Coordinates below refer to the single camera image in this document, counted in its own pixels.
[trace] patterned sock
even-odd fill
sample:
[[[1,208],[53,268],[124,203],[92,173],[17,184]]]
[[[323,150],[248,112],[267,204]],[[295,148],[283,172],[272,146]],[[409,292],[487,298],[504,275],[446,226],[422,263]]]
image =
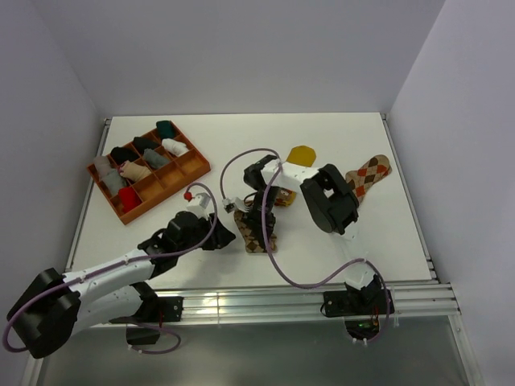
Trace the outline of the patterned sock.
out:
[[[117,195],[120,189],[127,186],[127,182],[119,175],[116,169],[111,169],[101,181],[107,186],[111,195]]]
[[[134,162],[125,162],[120,167],[120,175],[125,179],[130,179],[135,183],[141,181],[147,175],[151,175],[152,172],[146,166],[140,166]]]
[[[351,187],[359,203],[374,183],[378,183],[391,171],[389,159],[385,155],[376,155],[369,159],[360,169],[347,172],[345,181]]]
[[[143,152],[143,159],[154,169],[158,169],[170,163],[168,158],[163,157],[152,149],[145,149]]]
[[[236,226],[238,226],[238,230],[245,241],[245,251],[247,253],[266,253],[264,245],[261,246],[259,239],[261,237],[257,237],[255,232],[250,229],[250,227],[245,223],[245,213],[243,211],[234,211],[234,222]],[[270,235],[270,247],[275,252],[277,251],[277,236],[275,234]]]
[[[134,137],[132,144],[140,154],[143,154],[146,149],[155,150],[159,147],[158,143],[144,137]]]
[[[93,159],[95,169],[97,169],[98,176],[103,179],[110,171],[113,170],[108,158],[104,155],[99,155]]]
[[[126,147],[115,147],[111,150],[111,157],[113,157],[113,160],[118,165],[121,165],[125,161],[134,162],[139,158],[135,152]]]
[[[155,127],[158,129],[158,134],[161,139],[173,138],[175,136],[174,126],[170,121],[155,122]]]

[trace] white tabletop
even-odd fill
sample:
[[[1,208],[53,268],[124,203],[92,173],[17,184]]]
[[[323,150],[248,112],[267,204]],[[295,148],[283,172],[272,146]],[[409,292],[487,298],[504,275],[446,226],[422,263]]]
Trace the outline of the white tabletop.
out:
[[[234,155],[255,147],[271,147],[286,159],[294,146],[316,152],[315,167],[334,164],[344,175],[357,170],[376,154],[385,154],[391,175],[374,185],[359,207],[360,239],[368,259],[387,281],[430,280],[421,241],[379,113],[309,113],[190,115],[166,117],[114,117],[104,154],[155,128],[155,122],[172,120],[211,163],[212,171],[200,181],[210,186],[220,201],[218,178]],[[228,196],[251,192],[242,180],[243,169],[265,154],[250,154],[226,173]],[[149,210],[128,225],[115,215],[97,186],[93,188],[72,269],[85,269],[112,260],[136,248],[154,231],[163,228],[175,213],[184,210],[183,191]],[[221,289],[286,285],[266,254],[247,254],[232,214],[219,202],[220,220],[237,235],[228,247],[214,252],[196,250],[179,259],[177,266],[156,277],[156,289]],[[302,196],[287,208],[275,208],[276,257],[294,281],[318,282],[345,259],[326,233],[311,220]],[[341,282],[341,277],[334,279]]]

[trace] gray wall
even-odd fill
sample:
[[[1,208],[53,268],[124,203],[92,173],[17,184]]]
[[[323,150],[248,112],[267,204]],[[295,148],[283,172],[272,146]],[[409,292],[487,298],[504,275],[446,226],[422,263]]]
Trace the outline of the gray wall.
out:
[[[515,2],[447,0],[391,112],[436,268],[487,384],[515,376]]]
[[[34,276],[64,267],[101,121],[30,2],[0,3],[0,52],[3,330]],[[18,384],[26,360],[0,348],[0,384]]]
[[[34,2],[105,115],[389,111],[443,0]]]

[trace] argyle sock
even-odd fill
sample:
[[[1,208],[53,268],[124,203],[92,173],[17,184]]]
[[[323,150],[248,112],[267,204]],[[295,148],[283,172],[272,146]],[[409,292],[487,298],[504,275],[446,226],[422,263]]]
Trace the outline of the argyle sock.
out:
[[[389,159],[385,155],[376,155],[369,159],[360,169],[345,174],[345,181],[351,187],[359,203],[373,184],[386,177],[390,171]]]
[[[266,253],[265,246],[261,245],[259,240],[261,237],[258,237],[255,232],[247,225],[245,222],[245,215],[243,211],[234,211],[234,222],[236,222],[236,226],[238,226],[238,231],[240,231],[243,240],[245,241],[245,251],[247,253]],[[271,234],[269,238],[270,247],[275,252],[277,250],[277,236],[275,234]]]

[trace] purple cable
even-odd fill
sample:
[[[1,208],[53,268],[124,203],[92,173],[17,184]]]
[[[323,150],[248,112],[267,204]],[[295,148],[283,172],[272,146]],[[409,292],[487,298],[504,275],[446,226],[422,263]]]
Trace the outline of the purple cable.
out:
[[[225,176],[225,172],[227,171],[227,168],[229,167],[229,165],[231,165],[231,163],[233,163],[240,157],[243,157],[244,155],[247,155],[250,153],[254,153],[256,151],[268,151],[269,153],[272,153],[273,155],[275,155],[278,159],[281,159],[281,157],[279,157],[279,153],[277,151],[275,151],[274,149],[268,149],[267,147],[258,147],[256,149],[247,150],[247,151],[244,151],[243,153],[240,153],[239,155],[231,158],[229,160],[229,162],[227,162],[227,165],[224,166],[224,169],[222,169],[222,172],[220,173],[220,193],[221,193],[222,199],[226,199],[225,192],[224,192],[224,176]]]
[[[272,184],[274,183],[274,181],[277,178],[277,176],[279,175],[279,173],[281,173],[281,169],[280,168],[275,172],[275,174],[272,176],[272,179],[266,185],[265,193],[263,194],[262,208],[266,207],[266,198],[268,197],[268,194],[270,192],[270,188],[272,187]],[[343,264],[341,267],[339,267],[335,272],[331,273],[328,277],[326,277],[322,281],[319,281],[318,283],[315,283],[315,284],[299,284],[299,283],[296,283],[293,280],[291,280],[281,270],[281,268],[277,264],[277,261],[274,258],[274,254],[273,254],[272,248],[270,247],[270,243],[268,241],[268,235],[266,233],[266,211],[263,211],[263,210],[261,211],[261,227],[262,227],[262,232],[263,232],[263,240],[265,241],[266,253],[268,253],[268,257],[270,258],[270,261],[272,262],[272,265],[274,266],[275,270],[278,272],[279,276],[281,276],[285,281],[287,281],[289,284],[291,284],[294,287],[297,287],[297,288],[300,288],[300,289],[303,289],[303,290],[312,290],[314,288],[318,288],[318,287],[328,283],[338,273],[340,273],[341,271],[343,271],[344,269],[346,269],[350,265],[357,264],[357,263],[365,263],[368,266],[370,266],[370,268],[372,268],[373,271],[376,273],[376,275],[379,277],[379,280],[380,280],[380,282],[381,282],[381,284],[382,284],[382,286],[383,286],[383,288],[385,290],[386,316],[385,316],[384,327],[379,330],[379,332],[376,334],[376,336],[374,336],[371,339],[368,339],[367,341],[368,342],[372,342],[372,341],[376,340],[377,338],[379,338],[383,334],[383,331],[388,326],[388,320],[389,320],[389,296],[388,296],[388,290],[386,289],[385,280],[383,279],[383,276],[380,274],[380,272],[377,270],[377,268],[375,267],[374,264],[372,264],[370,261],[362,259],[362,258],[350,260],[347,263]]]
[[[203,183],[190,183],[187,186],[187,188],[186,188],[186,192],[188,192],[192,187],[202,187],[203,189],[205,189],[206,192],[211,197],[212,205],[214,207],[214,216],[213,216],[213,222],[212,222],[212,225],[211,225],[211,229],[209,229],[209,232],[208,232],[208,234],[206,235],[206,237],[204,239],[202,239],[197,245],[194,245],[193,247],[190,247],[188,249],[184,249],[183,251],[172,252],[172,253],[163,253],[163,254],[159,254],[159,255],[144,255],[144,256],[132,257],[132,258],[130,258],[128,260],[128,263],[126,263],[125,261],[118,261],[116,263],[108,265],[108,266],[106,266],[104,268],[97,269],[96,271],[93,271],[93,272],[87,274],[84,277],[84,280],[88,280],[88,279],[91,279],[92,277],[96,277],[96,276],[101,275],[103,273],[107,273],[107,272],[112,271],[113,269],[121,267],[121,266],[123,266],[125,264],[134,263],[136,261],[146,261],[146,260],[150,260],[150,259],[161,259],[161,258],[166,258],[166,257],[182,256],[182,255],[184,255],[186,253],[189,253],[189,252],[193,251],[194,249],[197,249],[197,248],[201,247],[202,244],[205,243],[209,239],[209,237],[211,237],[212,233],[215,231],[216,223],[218,222],[218,208],[216,206],[215,196],[212,193],[211,189],[209,189]],[[57,285],[55,287],[47,289],[46,291],[43,291],[41,294],[36,295],[31,300],[29,300],[27,303],[25,303],[23,306],[21,306],[19,308],[19,310],[14,313],[12,318],[7,321],[6,328],[5,328],[5,330],[3,331],[3,334],[2,334],[2,345],[4,346],[4,348],[6,350],[8,350],[9,352],[23,352],[23,351],[26,351],[27,350],[26,347],[12,347],[9,344],[9,332],[10,332],[10,329],[13,327],[14,322],[16,322],[16,320],[19,318],[19,316],[23,312],[25,312],[30,306],[32,306],[34,303],[36,303],[38,300],[40,300],[42,298],[45,298],[46,296],[48,296],[50,294],[53,294],[54,292],[59,291],[59,290],[61,290],[63,288],[75,285],[75,284],[81,282],[82,280],[83,279],[78,277],[77,279],[73,279],[73,280],[68,281],[66,283],[59,284],[59,285]],[[148,326],[148,325],[145,325],[145,327],[146,328],[152,328],[153,330],[157,329],[157,331],[160,331],[159,328],[161,328],[163,330],[163,332],[166,332],[168,334],[172,334],[172,335],[176,336],[177,339],[179,340],[178,343],[175,346],[173,346],[173,348],[171,348],[171,349],[164,350],[164,351],[149,351],[149,353],[152,353],[152,354],[161,354],[161,353],[163,353],[164,354],[165,352],[174,351],[180,345],[180,337],[175,332],[173,332],[172,330],[163,329],[162,327]]]

